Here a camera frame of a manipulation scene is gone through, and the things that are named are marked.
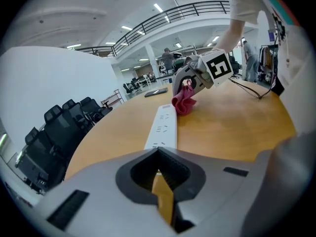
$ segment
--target ceiling light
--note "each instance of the ceiling light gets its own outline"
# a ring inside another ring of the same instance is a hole
[[[219,38],[219,36],[216,36],[212,41],[216,41]]]
[[[158,11],[163,12],[163,10],[160,8],[160,6],[158,4],[155,3],[154,7],[156,7]]]
[[[133,30],[133,28],[130,28],[130,27],[127,27],[127,26],[122,26],[122,28],[123,28],[123,29],[127,29],[127,30],[129,30],[129,31],[132,31],[132,30]]]
[[[67,48],[73,48],[73,47],[76,47],[76,46],[81,46],[81,44],[70,45],[70,46],[68,46]]]
[[[4,134],[1,136],[1,139],[0,139],[0,147],[1,147],[2,143],[4,142],[5,138],[6,138],[6,133],[4,133]]]

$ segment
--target person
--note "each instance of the person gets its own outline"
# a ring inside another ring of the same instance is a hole
[[[253,71],[253,74],[254,74],[253,82],[257,83],[259,57],[257,54],[254,53],[254,51],[252,50],[252,47],[246,40],[244,40],[242,43],[243,43],[243,50],[245,52],[245,59],[246,59],[246,64],[247,64],[245,81],[248,81],[249,75],[251,78],[250,73],[251,71]]]
[[[173,55],[170,53],[169,48],[164,49],[164,53],[162,54],[162,60],[166,70],[172,70],[172,61],[174,60]]]
[[[230,5],[229,29],[214,48],[233,50],[242,37],[245,23],[257,24],[259,12],[264,11],[269,31],[274,33],[277,28],[278,67],[272,91],[280,95],[293,82],[307,58],[313,56],[313,46],[305,30],[282,0],[230,0]]]

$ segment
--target white power strip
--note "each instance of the white power strip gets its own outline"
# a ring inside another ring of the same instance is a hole
[[[177,113],[171,104],[158,107],[144,149],[156,147],[177,148]]]

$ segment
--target gray pants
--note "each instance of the gray pants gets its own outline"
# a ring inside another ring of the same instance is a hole
[[[249,81],[256,81],[258,79],[258,67],[259,67],[258,55],[254,54],[248,58],[245,79],[248,80],[249,75],[250,75]]]

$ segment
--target black cable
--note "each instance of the black cable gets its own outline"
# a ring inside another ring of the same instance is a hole
[[[252,92],[254,92],[258,96],[259,99],[262,99],[263,96],[267,95],[271,91],[272,84],[273,84],[273,81],[274,81],[274,70],[275,70],[275,68],[274,68],[274,61],[273,61],[273,59],[274,59],[274,56],[275,56],[276,42],[277,42],[277,36],[276,36],[276,40],[275,40],[275,43],[274,43],[274,46],[273,46],[271,83],[270,83],[270,88],[269,88],[269,90],[266,93],[264,93],[263,95],[260,95],[257,91],[253,90],[252,88],[249,88],[249,87],[247,87],[245,85],[242,85],[242,84],[240,84],[240,83],[238,83],[238,82],[236,82],[236,81],[234,81],[234,80],[232,80],[230,78],[229,78],[229,80],[232,81],[233,83],[237,84],[239,87],[244,87],[246,89],[251,90]]]

